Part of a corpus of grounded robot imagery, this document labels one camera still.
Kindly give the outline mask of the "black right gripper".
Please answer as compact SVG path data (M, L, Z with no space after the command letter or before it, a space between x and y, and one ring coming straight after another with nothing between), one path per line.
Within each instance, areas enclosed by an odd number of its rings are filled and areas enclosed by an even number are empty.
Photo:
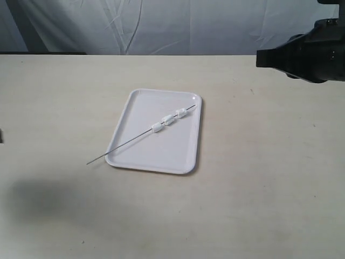
M344 81L344 1L318 2L338 5L338 18L318 20L309 33L295 35L276 48L258 50L256 67L310 83Z

